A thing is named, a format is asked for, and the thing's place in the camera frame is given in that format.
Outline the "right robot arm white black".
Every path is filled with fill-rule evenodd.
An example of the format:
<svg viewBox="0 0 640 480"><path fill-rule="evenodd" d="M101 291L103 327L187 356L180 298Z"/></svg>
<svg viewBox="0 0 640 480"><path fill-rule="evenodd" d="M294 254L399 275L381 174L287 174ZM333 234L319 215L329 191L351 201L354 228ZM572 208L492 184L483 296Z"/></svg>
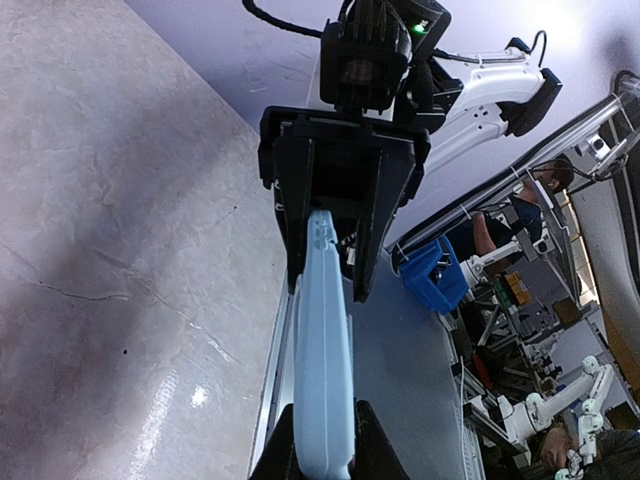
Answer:
<svg viewBox="0 0 640 480"><path fill-rule="evenodd" d="M326 210L340 273L365 301L393 218L423 178L493 138L525 135L562 87L518 38L495 53L440 50L451 15L436 1L345 1L320 30L245 8L320 43L307 106L268 107L260 122L259 175L274 193L290 286L306 269L310 215Z"/></svg>

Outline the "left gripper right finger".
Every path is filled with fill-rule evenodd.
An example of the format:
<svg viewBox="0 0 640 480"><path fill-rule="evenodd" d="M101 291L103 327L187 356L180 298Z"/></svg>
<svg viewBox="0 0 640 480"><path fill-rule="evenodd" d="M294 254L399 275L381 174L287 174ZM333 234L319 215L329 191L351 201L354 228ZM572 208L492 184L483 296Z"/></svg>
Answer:
<svg viewBox="0 0 640 480"><path fill-rule="evenodd" d="M409 479L371 404L358 400L353 479Z"/></svg>

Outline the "light blue phone case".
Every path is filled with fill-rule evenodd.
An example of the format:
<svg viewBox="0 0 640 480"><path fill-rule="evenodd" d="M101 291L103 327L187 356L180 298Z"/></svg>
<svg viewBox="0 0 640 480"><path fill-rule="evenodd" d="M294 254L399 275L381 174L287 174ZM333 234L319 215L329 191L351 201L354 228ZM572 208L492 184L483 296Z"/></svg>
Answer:
<svg viewBox="0 0 640 480"><path fill-rule="evenodd" d="M313 212L296 292L293 433L308 479L348 479L355 457L351 326L332 215Z"/></svg>

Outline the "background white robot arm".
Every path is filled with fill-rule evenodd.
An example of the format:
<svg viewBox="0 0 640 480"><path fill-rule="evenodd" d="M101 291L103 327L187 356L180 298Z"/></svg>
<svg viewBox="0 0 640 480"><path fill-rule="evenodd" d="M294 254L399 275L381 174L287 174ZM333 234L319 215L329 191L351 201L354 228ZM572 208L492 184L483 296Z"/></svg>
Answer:
<svg viewBox="0 0 640 480"><path fill-rule="evenodd" d="M517 404L499 396L503 424L497 426L482 408L480 397L461 401L463 425L503 448L526 450L527 441L550 427L553 418L581 399L579 443L567 454L567 466L557 479L581 479L597 454L597 436L604 420L602 403L613 380L613 369L593 356L582 362L581 375L559 393L544 398L536 392ZM304 388L297 403L287 405L253 472L253 479L405 479L407 473L371 405L353 402L352 387L331 391L332 383Z"/></svg>

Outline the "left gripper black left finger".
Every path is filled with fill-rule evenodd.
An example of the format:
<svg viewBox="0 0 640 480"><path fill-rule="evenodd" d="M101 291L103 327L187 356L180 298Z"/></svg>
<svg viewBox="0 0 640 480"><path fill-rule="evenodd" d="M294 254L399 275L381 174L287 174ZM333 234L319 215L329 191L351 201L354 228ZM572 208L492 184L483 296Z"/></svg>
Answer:
<svg viewBox="0 0 640 480"><path fill-rule="evenodd" d="M294 480L300 478L293 436L293 404L287 404L253 469L250 480Z"/></svg>

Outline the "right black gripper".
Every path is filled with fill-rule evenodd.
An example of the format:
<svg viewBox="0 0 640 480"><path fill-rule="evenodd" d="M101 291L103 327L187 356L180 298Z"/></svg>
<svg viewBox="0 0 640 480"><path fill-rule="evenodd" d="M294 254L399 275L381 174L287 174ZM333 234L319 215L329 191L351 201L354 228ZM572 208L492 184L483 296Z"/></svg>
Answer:
<svg viewBox="0 0 640 480"><path fill-rule="evenodd" d="M328 145L317 162L326 171L344 173L355 188L364 190L363 212L357 222L353 299L364 303L371 291L375 268L383 242L399 203L407 204L416 195L424 176L430 151L429 133L444 121L444 112L435 106L435 85L430 59L451 22L450 12L436 1L390 1L410 32L412 57L391 107L381 113L338 112L319 98L319 84L312 98L320 109L293 109L272 106L264 111L260 128L260 175L267 186L279 185L287 251L287 280L293 294L304 270L307 248L307 221L310 214L314 143ZM258 11L267 23L293 33L319 39L322 31L287 23ZM283 136L275 142L275 130L299 130L303 137ZM408 145L410 153L378 154L368 167L358 154L381 141L386 149ZM274 148L274 162L267 158Z"/></svg>

